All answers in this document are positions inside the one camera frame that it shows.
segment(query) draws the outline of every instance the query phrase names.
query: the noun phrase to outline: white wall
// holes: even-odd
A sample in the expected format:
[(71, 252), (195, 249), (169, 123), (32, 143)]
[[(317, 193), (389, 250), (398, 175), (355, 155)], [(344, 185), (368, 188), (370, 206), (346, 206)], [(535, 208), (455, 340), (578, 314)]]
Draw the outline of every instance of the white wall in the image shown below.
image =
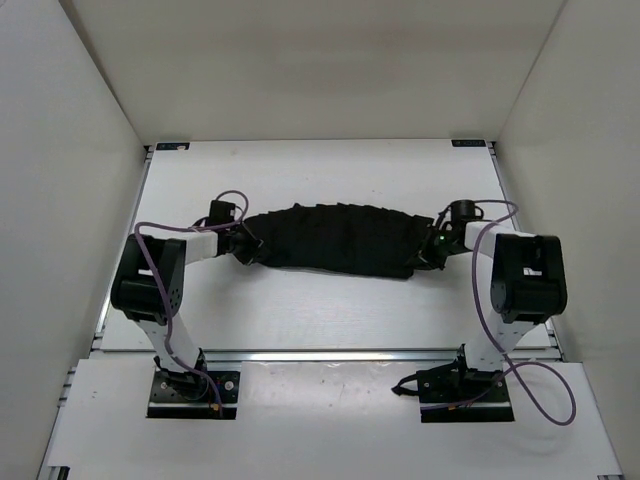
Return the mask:
[(146, 143), (495, 139), (562, 0), (62, 0)]
[(639, 24), (637, 0), (569, 0), (498, 144), (525, 226), (561, 237), (569, 305), (557, 326), (629, 479), (640, 478)]
[(0, 7), (0, 478), (34, 478), (144, 151), (56, 0)]

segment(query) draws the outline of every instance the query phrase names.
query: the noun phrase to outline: white panel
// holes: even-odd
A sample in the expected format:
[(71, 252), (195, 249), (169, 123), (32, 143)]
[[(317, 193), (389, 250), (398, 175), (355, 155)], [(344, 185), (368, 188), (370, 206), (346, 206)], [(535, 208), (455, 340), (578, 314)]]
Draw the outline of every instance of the white panel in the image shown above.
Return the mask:
[[(448, 140), (192, 143), (154, 154), (137, 219), (191, 225), (231, 188), (249, 196), (249, 215), (295, 202), (351, 202), (434, 216), (460, 198), (502, 198), (488, 150)], [(498, 218), (506, 210), (486, 212)], [(180, 311), (205, 349), (457, 348), (480, 329), (470, 261), (454, 257), (444, 271), (398, 281), (246, 267), (229, 255), (187, 268)], [(481, 258), (486, 310), (490, 272), (491, 261)], [(544, 327), (522, 345), (548, 346)], [(116, 311), (102, 348), (150, 345)]]
[(34, 478), (144, 151), (53, 0), (0, 0), (0, 478)]
[[(515, 422), (421, 424), (417, 400), (390, 391), (416, 369), (403, 363), (248, 363), (235, 421), (148, 420), (148, 360), (86, 360), (49, 464), (69, 466), (69, 480), (595, 480), (619, 473), (582, 366), (557, 368), (579, 405), (566, 428), (542, 419), (511, 379)], [(568, 415), (557, 380), (522, 374), (552, 415)]]
[(66, 0), (143, 141), (497, 138), (562, 0)]
[(502, 133), (528, 226), (560, 236), (584, 361), (627, 478), (640, 478), (640, 3), (569, 1)]

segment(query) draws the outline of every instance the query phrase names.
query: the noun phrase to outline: white platform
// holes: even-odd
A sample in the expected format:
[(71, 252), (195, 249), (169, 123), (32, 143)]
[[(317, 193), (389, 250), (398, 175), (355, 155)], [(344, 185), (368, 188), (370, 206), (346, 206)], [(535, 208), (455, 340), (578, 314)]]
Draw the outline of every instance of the white platform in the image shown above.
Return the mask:
[[(542, 419), (509, 378), (515, 422), (421, 424), (389, 388), (410, 363), (245, 363), (235, 421), (145, 418), (149, 358), (84, 360), (49, 457), (69, 480), (101, 478), (585, 480), (620, 473), (580, 364), (559, 364), (578, 399), (570, 427)], [(523, 370), (551, 414), (554, 377)]]
[[(342, 202), (433, 217), (452, 200), (503, 198), (488, 150), (449, 140), (196, 142), (154, 153), (137, 220), (190, 225), (227, 189), (249, 196), (249, 215)], [(205, 350), (452, 349), (479, 329), (470, 260), (396, 281), (246, 267), (226, 256), (187, 268), (181, 313)], [(478, 271), (488, 309), (491, 262), (481, 258)], [(549, 344), (541, 326), (521, 347)], [(103, 350), (150, 348), (111, 311)]]

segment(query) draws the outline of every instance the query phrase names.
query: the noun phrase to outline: black mounting plate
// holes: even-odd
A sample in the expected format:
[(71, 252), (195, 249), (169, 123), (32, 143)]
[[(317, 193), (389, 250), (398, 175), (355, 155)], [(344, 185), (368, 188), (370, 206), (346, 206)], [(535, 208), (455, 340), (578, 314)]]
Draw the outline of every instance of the black mounting plate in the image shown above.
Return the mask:
[(149, 393), (147, 418), (192, 418), (202, 420), (235, 420), (238, 395), (240, 392), (240, 372), (219, 370), (207, 372), (218, 386), (223, 411), (212, 408), (215, 403), (213, 394), (203, 395), (199, 399), (186, 399), (166, 383), (161, 372), (156, 371)]
[(429, 409), (428, 406), (444, 405), (472, 399), (488, 388), (485, 382), (465, 382), (464, 388), (456, 387), (457, 365), (449, 370), (420, 370), (417, 372), (418, 398), (422, 423), (460, 422), (513, 422), (513, 409), (509, 399), (507, 384), (502, 381), (491, 387), (489, 392), (469, 406), (453, 409)]

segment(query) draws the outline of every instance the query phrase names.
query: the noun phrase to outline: wrinkled fabric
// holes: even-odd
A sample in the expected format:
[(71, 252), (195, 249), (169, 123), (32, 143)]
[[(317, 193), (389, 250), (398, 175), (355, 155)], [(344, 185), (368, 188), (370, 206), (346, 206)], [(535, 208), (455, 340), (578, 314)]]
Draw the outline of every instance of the wrinkled fabric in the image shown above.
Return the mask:
[(268, 252), (268, 267), (298, 267), (351, 275), (406, 279), (407, 266), (433, 219), (358, 205), (295, 204), (246, 218)]

